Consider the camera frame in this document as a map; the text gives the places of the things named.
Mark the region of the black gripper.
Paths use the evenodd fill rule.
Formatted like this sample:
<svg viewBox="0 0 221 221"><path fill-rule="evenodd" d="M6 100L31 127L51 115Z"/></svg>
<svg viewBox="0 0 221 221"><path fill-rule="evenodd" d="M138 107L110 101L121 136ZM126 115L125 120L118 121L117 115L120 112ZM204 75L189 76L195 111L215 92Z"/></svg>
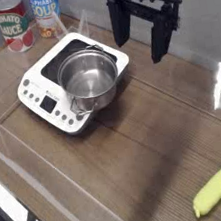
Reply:
<svg viewBox="0 0 221 221"><path fill-rule="evenodd" d="M130 16L153 22L151 56L155 64L168 53L172 32L178 29L182 0L107 0L116 45L122 47L130 37Z"/></svg>

